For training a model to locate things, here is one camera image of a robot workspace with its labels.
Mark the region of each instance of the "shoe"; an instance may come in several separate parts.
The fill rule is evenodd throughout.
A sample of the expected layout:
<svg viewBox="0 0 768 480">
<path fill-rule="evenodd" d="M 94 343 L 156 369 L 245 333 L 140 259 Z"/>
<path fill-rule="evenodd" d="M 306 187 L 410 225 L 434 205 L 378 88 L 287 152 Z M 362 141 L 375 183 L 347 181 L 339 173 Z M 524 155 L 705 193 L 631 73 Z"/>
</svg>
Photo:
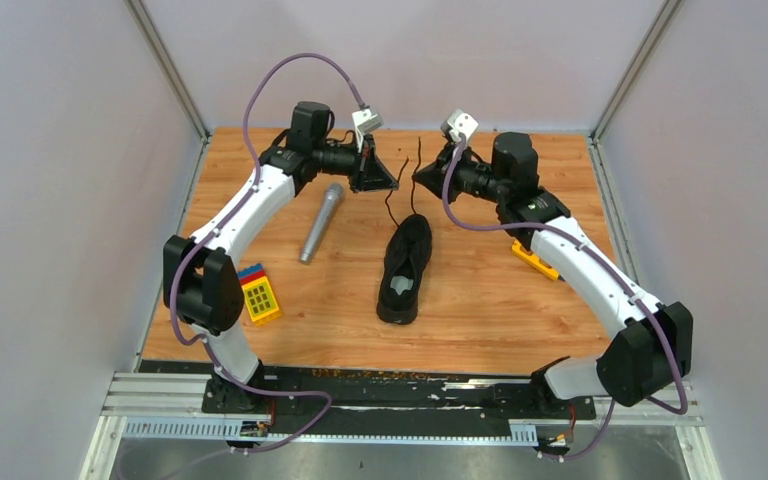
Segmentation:
<svg viewBox="0 0 768 480">
<path fill-rule="evenodd" d="M 416 319 L 422 272 L 431 258 L 431 225 L 419 214 L 405 218 L 384 255 L 384 278 L 378 290 L 378 318 L 407 325 Z"/>
</svg>

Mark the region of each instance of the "robotic arm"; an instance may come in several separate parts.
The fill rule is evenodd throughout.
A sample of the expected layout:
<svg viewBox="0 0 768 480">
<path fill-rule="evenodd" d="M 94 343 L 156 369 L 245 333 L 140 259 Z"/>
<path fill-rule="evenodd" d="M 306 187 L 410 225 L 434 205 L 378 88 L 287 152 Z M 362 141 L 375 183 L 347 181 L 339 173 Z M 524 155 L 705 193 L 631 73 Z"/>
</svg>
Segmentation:
<svg viewBox="0 0 768 480">
<path fill-rule="evenodd" d="M 551 404 L 579 396 L 609 395 L 620 405 L 630 407 L 672 383 L 667 354 L 639 304 L 654 312 L 680 375 L 687 375 L 693 329 L 690 312 L 680 302 L 664 305 L 599 251 L 569 209 L 539 185 L 538 156 L 528 135 L 513 132 L 498 135 L 490 164 L 481 161 L 465 146 L 444 195 L 445 177 L 448 169 L 453 168 L 455 150 L 464 140 L 468 145 L 477 127 L 474 118 L 455 111 L 441 128 L 448 143 L 436 161 L 417 172 L 414 179 L 449 202 L 465 192 L 495 203 L 502 224 L 528 222 L 548 226 L 507 232 L 561 274 L 593 310 L 612 339 L 601 356 L 562 358 L 534 372 L 532 382 L 541 389 L 543 399 Z M 618 279 L 630 286 L 631 295 L 619 285 Z"/>
<path fill-rule="evenodd" d="M 365 108 L 355 112 L 352 118 L 355 140 L 349 144 L 339 143 L 326 138 L 334 122 L 331 109 L 321 103 L 300 102 L 293 110 L 290 128 L 261 154 L 261 178 L 247 203 L 221 230 L 217 228 L 252 188 L 254 174 L 192 237 L 173 235 L 164 245 L 163 301 L 169 306 L 173 277 L 184 257 L 213 233 L 213 238 L 184 269 L 177 289 L 177 313 L 208 343 L 215 359 L 223 366 L 222 371 L 217 372 L 219 375 L 230 374 L 246 383 L 260 365 L 242 329 L 236 325 L 244 301 L 236 265 L 269 219 L 320 172 L 347 176 L 355 193 L 398 188 L 375 153 L 371 132 L 382 125 L 378 113 Z"/>
</svg>

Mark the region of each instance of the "yellow toy block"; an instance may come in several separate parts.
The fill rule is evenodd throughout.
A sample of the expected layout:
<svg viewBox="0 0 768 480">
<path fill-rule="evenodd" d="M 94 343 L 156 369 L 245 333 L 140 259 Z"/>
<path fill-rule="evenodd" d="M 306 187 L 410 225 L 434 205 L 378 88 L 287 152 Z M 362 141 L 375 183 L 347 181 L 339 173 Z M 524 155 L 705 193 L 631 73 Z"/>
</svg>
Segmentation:
<svg viewBox="0 0 768 480">
<path fill-rule="evenodd" d="M 519 243 L 519 240 L 514 240 L 514 244 L 511 245 L 511 252 L 517 257 L 523 259 L 525 263 L 534 267 L 534 269 L 537 270 L 538 272 L 542 273 L 543 275 L 546 275 L 549 278 L 549 280 L 555 281 L 561 277 L 561 274 L 558 273 L 557 270 L 544 264 L 543 262 L 540 261 L 540 257 L 526 250 L 525 247 L 523 247 L 522 244 Z"/>
<path fill-rule="evenodd" d="M 237 276 L 242 285 L 246 310 L 249 312 L 252 323 L 261 326 L 282 315 L 281 307 L 278 306 L 275 293 L 272 291 L 272 285 L 259 263 L 239 272 Z"/>
</svg>

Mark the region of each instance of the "shoe insole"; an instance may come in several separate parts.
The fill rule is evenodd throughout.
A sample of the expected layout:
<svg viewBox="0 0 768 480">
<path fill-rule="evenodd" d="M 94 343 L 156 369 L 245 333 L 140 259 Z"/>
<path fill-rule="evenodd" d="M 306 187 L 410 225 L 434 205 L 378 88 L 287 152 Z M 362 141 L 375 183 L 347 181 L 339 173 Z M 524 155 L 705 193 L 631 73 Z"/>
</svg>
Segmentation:
<svg viewBox="0 0 768 480">
<path fill-rule="evenodd" d="M 404 291 L 413 288 L 413 279 L 397 275 L 390 279 L 390 288 L 396 291 L 396 295 L 401 295 Z"/>
</svg>

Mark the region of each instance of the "black shoe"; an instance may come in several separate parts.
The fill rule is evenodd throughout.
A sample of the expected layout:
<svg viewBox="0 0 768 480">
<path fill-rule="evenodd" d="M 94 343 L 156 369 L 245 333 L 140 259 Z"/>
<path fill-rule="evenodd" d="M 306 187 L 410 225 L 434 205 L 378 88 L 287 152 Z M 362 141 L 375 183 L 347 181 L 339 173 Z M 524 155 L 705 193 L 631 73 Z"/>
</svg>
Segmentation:
<svg viewBox="0 0 768 480">
<path fill-rule="evenodd" d="M 431 226 L 422 215 L 405 218 L 384 255 L 384 278 L 378 290 L 378 318 L 407 325 L 416 319 L 422 271 L 431 258 Z"/>
</svg>

